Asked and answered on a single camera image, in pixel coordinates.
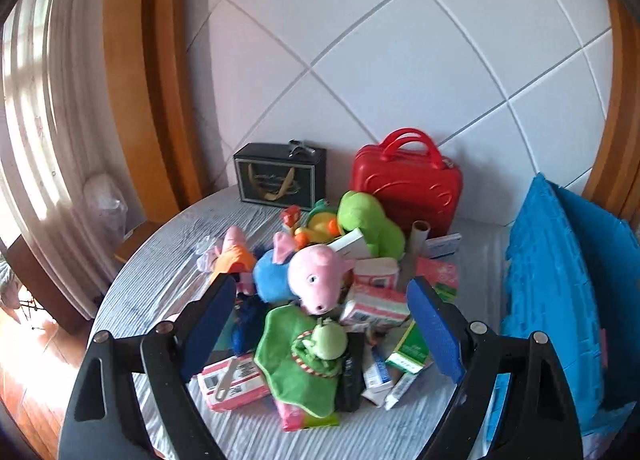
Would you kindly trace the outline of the green medicine box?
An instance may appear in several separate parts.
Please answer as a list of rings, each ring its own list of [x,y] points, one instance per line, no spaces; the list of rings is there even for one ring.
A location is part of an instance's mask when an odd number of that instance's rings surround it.
[[[416,324],[411,320],[396,339],[385,360],[387,365],[409,374],[419,374],[432,363],[432,355]]]

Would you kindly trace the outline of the green one-eyed monster plush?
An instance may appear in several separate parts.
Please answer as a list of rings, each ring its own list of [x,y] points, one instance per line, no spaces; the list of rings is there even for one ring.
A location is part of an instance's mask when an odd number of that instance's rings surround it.
[[[341,324],[329,318],[319,319],[313,329],[294,339],[291,356],[311,376],[332,379],[341,372],[346,347],[347,335]]]

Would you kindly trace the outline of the pink pig plush blue shirt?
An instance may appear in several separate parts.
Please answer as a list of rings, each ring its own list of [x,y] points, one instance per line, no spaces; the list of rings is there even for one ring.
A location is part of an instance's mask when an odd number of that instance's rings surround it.
[[[314,316],[329,313],[338,304],[343,277],[356,265],[325,244],[296,250],[296,241],[286,232],[273,236],[273,246],[253,269],[257,295],[262,302],[282,304],[299,300]]]

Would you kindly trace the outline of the blue plastic storage bin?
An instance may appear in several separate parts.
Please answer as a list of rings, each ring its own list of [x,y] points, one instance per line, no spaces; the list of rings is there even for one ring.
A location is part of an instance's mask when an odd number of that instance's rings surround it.
[[[584,455],[599,459],[639,403],[639,241],[625,220],[537,175],[506,263],[500,331],[550,337]]]

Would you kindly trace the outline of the striped grey tablecloth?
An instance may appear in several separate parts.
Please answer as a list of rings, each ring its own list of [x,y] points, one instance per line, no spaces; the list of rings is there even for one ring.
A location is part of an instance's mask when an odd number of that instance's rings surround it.
[[[229,459],[414,459],[457,382],[430,362],[391,407],[362,397],[371,321],[337,301],[300,307],[303,253],[280,209],[232,189],[192,205],[127,261],[94,319],[113,345],[154,330],[179,342],[180,384]]]

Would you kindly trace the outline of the blue feather duster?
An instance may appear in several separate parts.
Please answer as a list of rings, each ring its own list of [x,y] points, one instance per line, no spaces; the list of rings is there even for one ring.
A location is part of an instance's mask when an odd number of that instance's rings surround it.
[[[265,329],[265,320],[271,306],[257,294],[240,294],[234,307],[231,329],[231,350],[242,356],[256,350]]]

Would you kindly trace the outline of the green cloth with striped trim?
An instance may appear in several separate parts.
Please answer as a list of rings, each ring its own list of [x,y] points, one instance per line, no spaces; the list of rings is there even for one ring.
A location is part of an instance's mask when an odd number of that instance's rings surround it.
[[[265,376],[270,393],[277,402],[303,409],[315,418],[333,414],[337,383],[343,369],[332,379],[318,378],[303,371],[291,356],[291,345],[304,331],[311,330],[319,319],[296,305],[270,310],[266,316],[254,362]]]

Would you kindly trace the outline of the pink white tissue pack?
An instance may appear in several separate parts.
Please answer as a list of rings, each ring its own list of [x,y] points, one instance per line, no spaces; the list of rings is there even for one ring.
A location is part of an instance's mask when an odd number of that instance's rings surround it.
[[[355,283],[345,298],[340,322],[395,328],[403,324],[409,315],[404,293]]]

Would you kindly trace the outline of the clear plastic bag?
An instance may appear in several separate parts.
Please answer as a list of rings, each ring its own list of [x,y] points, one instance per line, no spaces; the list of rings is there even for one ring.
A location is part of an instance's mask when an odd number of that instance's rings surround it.
[[[106,243],[114,249],[124,241],[128,205],[117,183],[107,173],[92,175],[85,183],[89,215]]]

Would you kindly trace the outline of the small red white box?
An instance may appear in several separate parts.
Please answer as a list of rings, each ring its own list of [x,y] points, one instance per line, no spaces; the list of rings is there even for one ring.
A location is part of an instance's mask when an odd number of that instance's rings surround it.
[[[299,227],[300,219],[302,218],[302,211],[297,205],[290,205],[282,212],[280,212],[280,220],[283,230],[290,235],[295,235],[297,228]]]

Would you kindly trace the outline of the green frog plush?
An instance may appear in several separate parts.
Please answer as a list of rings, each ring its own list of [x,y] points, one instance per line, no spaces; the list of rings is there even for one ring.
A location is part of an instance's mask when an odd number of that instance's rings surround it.
[[[337,208],[337,224],[341,233],[359,229],[373,257],[399,261],[405,254],[404,233],[386,216],[382,204],[371,194],[345,192]]]

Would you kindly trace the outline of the red mini suitcase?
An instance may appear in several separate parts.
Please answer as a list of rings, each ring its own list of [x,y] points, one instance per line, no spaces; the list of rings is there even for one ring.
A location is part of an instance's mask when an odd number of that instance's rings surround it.
[[[405,233],[425,221],[432,237],[449,231],[463,190],[463,175],[418,128],[399,128],[352,161],[352,190],[373,195]]]

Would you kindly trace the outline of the yellow duck toy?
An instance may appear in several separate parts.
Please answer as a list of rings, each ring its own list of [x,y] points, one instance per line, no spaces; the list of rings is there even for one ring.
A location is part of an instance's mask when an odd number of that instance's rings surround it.
[[[308,213],[306,223],[294,231],[294,240],[301,249],[311,244],[331,243],[341,236],[337,212],[325,199],[316,202]]]

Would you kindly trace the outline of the white curtain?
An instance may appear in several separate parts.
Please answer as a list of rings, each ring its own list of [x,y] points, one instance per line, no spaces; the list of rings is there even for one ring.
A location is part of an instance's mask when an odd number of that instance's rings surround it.
[[[108,97],[104,0],[16,0],[1,21],[1,203],[56,293],[96,316],[118,274],[86,181],[110,175],[142,218]]]

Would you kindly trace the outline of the black gift bag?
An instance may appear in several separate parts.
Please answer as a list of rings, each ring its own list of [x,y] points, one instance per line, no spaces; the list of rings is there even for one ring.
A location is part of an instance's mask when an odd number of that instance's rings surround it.
[[[326,198],[326,149],[290,140],[250,142],[233,155],[240,199],[309,212]]]

